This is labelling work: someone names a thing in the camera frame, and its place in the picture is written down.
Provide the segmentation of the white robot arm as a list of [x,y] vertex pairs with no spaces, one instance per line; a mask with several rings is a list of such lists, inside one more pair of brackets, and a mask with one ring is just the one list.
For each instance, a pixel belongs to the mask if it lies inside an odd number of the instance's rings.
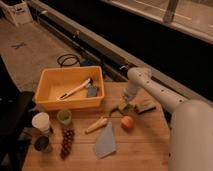
[[213,171],[213,107],[153,81],[149,68],[130,68],[127,77],[127,102],[144,88],[172,115],[168,171]]

